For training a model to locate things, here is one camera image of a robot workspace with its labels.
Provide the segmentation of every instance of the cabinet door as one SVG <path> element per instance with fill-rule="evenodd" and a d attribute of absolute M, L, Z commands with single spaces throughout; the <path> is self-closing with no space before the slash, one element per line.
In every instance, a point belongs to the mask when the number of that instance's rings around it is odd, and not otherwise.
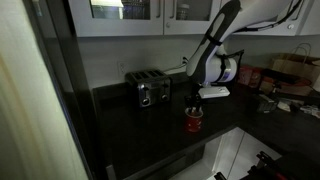
<path fill-rule="evenodd" d="M 320 1 L 314 0 L 309 4 L 309 14 L 304 21 L 304 25 L 301 28 L 299 35 L 318 35 L 320 34 Z"/>
<path fill-rule="evenodd" d="M 230 0 L 222 0 L 221 5 L 223 6 Z M 305 20 L 306 15 L 308 14 L 308 6 L 313 0 L 303 0 L 302 4 L 298 8 L 298 10 L 284 23 L 276 26 L 272 29 L 258 31 L 258 32 L 242 32 L 236 33 L 239 35 L 272 35 L 272 36 L 295 36 L 298 34 L 298 31 L 303 26 L 303 21 Z M 253 25 L 251 27 L 263 27 L 270 24 L 273 24 L 280 19 L 282 19 L 291 8 L 298 2 L 298 0 L 292 0 L 292 2 L 288 5 L 288 7 L 279 14 L 279 16 L 268 20 L 267 22 L 259 23 Z"/>
<path fill-rule="evenodd" d="M 212 168 L 213 174 L 221 172 L 226 178 L 230 174 L 245 132 L 240 128 L 222 135 L 221 143 Z"/>
<path fill-rule="evenodd" d="M 221 0 L 166 0 L 164 34 L 204 34 Z"/>
<path fill-rule="evenodd" d="M 274 160 L 281 157 L 280 154 L 261 143 L 256 138 L 245 133 L 230 171 L 230 175 L 228 176 L 228 180 L 238 180 L 247 176 L 250 168 L 258 164 L 259 159 L 256 155 L 259 154 L 260 151 L 264 151 Z"/>
<path fill-rule="evenodd" d="M 78 37 L 163 34 L 163 0 L 69 0 Z"/>

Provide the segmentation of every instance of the brown paper bag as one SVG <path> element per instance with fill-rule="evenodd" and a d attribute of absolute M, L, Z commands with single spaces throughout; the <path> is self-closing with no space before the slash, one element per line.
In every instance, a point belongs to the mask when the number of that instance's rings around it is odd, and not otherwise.
<path fill-rule="evenodd" d="M 309 50 L 303 48 L 302 45 L 307 45 Z M 297 55 L 296 53 L 299 49 L 305 50 L 305 55 Z M 309 95 L 312 91 L 312 88 L 309 86 L 312 86 L 320 75 L 320 66 L 317 66 L 314 63 L 320 58 L 310 57 L 310 51 L 311 46 L 302 43 L 294 49 L 293 53 L 279 54 L 276 58 L 272 59 L 272 63 L 269 67 L 270 69 L 305 78 L 295 85 L 283 83 L 282 89 L 278 90 L 279 92 L 302 96 Z M 264 80 L 260 88 L 267 93 L 270 92 L 273 89 L 272 80 Z"/>

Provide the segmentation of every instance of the glass cabinet door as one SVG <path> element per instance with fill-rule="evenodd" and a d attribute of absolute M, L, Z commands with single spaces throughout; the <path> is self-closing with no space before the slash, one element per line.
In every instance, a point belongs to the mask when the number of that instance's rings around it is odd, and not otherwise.
<path fill-rule="evenodd" d="M 69 0 L 78 37 L 163 34 L 163 0 Z"/>
<path fill-rule="evenodd" d="M 91 0 L 93 18 L 150 20 L 150 0 Z"/>
<path fill-rule="evenodd" d="M 204 34 L 220 5 L 221 0 L 166 0 L 165 34 Z"/>

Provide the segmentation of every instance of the wall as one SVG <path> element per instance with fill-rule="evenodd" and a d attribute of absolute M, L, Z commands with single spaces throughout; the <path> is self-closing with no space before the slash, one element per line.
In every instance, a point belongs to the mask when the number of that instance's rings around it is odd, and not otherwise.
<path fill-rule="evenodd" d="M 190 57 L 201 35 L 99 37 L 78 39 L 90 88 L 124 82 L 118 62 L 126 62 L 128 71 L 145 68 L 165 70 Z"/>
<path fill-rule="evenodd" d="M 245 49 L 243 63 L 267 67 L 278 53 L 288 53 L 300 43 L 310 43 L 310 56 L 320 59 L 320 36 L 269 37 L 269 36 L 232 36 L 229 39 L 229 52 Z M 320 91 L 320 77 L 313 86 Z"/>
<path fill-rule="evenodd" d="M 161 70 L 189 58 L 202 35 L 80 38 L 80 50 L 91 88 L 123 82 L 117 62 L 131 62 L 129 70 L 157 67 Z M 267 67 L 275 53 L 290 52 L 299 43 L 313 46 L 311 55 L 320 57 L 320 36 L 274 37 L 231 36 L 228 52 L 245 49 L 242 63 Z"/>
<path fill-rule="evenodd" d="M 22 1 L 0 12 L 0 179 L 87 179 Z"/>

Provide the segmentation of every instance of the toaster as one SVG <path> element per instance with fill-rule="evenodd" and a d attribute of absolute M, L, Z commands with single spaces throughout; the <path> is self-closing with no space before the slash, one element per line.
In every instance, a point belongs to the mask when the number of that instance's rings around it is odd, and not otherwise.
<path fill-rule="evenodd" d="M 126 74 L 125 80 L 131 100 L 140 108 L 171 99 L 172 80 L 160 70 L 130 72 Z"/>

